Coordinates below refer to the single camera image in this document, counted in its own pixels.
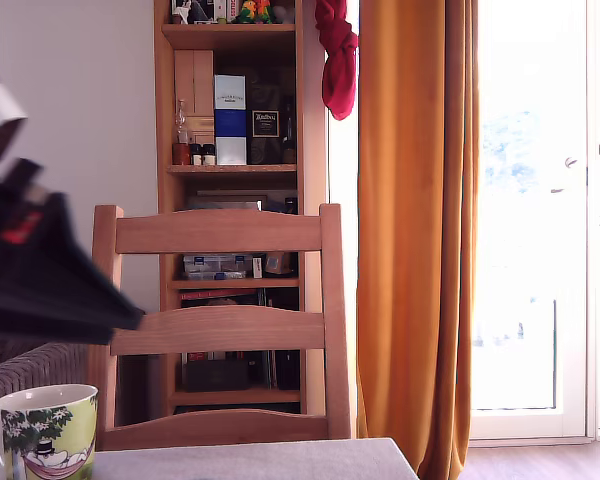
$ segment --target small jar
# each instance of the small jar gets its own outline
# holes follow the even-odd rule
[[[216,146],[213,143],[205,143],[202,146],[202,162],[204,165],[216,164]]]
[[[191,155],[191,165],[202,165],[202,145],[199,143],[189,144],[189,154]]]

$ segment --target orange curtain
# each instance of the orange curtain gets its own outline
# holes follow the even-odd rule
[[[455,479],[470,421],[476,0],[362,0],[360,13],[360,434],[392,437],[422,479]]]

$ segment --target radiator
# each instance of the radiator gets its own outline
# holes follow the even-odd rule
[[[85,383],[87,346],[47,343],[0,364],[0,397],[45,385]]]

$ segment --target white wall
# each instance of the white wall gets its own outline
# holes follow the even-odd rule
[[[88,252],[96,204],[157,212],[152,0],[0,0],[0,80],[29,115],[5,159],[45,167]],[[158,310],[157,258],[127,258],[122,290]]]

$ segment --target shelf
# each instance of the shelf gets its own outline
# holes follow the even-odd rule
[[[163,25],[162,33],[175,50],[220,53],[283,54],[294,58],[295,25]]]
[[[291,288],[300,286],[297,278],[244,278],[239,280],[173,280],[172,290],[202,290],[213,288]]]
[[[171,175],[204,183],[209,189],[295,189],[297,165],[169,165]]]
[[[293,403],[300,401],[298,390],[252,387],[229,392],[182,392],[169,397],[172,407],[194,405],[239,405],[243,403]]]

